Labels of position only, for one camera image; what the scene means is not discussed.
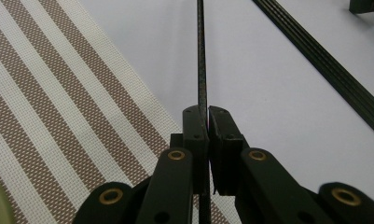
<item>white surface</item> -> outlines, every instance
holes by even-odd
[[[80,0],[181,126],[197,103],[196,1]],[[374,13],[348,0],[279,3],[374,95]],[[374,132],[250,0],[206,0],[209,105],[300,185],[339,181],[374,199]]]

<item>carbon fiber rod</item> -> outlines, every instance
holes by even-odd
[[[201,118],[207,127],[207,85],[206,85],[206,55],[204,41],[204,6],[203,0],[197,0],[198,5],[198,105]],[[199,223],[211,223],[210,199],[210,169],[204,167],[204,188],[206,191],[199,195]]]

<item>brown and white striped fabric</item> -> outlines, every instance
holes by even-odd
[[[70,223],[104,182],[136,185],[171,133],[77,0],[0,1],[0,182],[17,223]],[[214,223],[237,216],[217,197],[212,207]]]

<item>black rubber strip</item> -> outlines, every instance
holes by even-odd
[[[274,0],[253,0],[374,130],[374,96]]]

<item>mounting hole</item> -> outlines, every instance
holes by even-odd
[[[234,134],[228,134],[228,135],[226,136],[226,138],[227,138],[227,139],[233,139],[233,138],[235,138],[235,135],[234,135]]]
[[[260,151],[250,151],[248,155],[251,157],[251,159],[256,161],[264,161],[266,159],[265,153]]]
[[[155,215],[154,220],[156,223],[166,223],[170,220],[170,216],[166,212],[159,212]]]
[[[102,204],[109,205],[117,203],[123,196],[121,189],[107,189],[100,194],[99,201]]]
[[[314,217],[307,212],[298,212],[298,218],[304,223],[315,223]]]
[[[332,196],[339,202],[345,203],[350,206],[358,206],[361,204],[361,199],[347,189],[336,188],[331,191]]]
[[[169,157],[170,160],[180,161],[186,156],[186,154],[182,151],[175,150],[175,151],[169,152],[167,156]]]

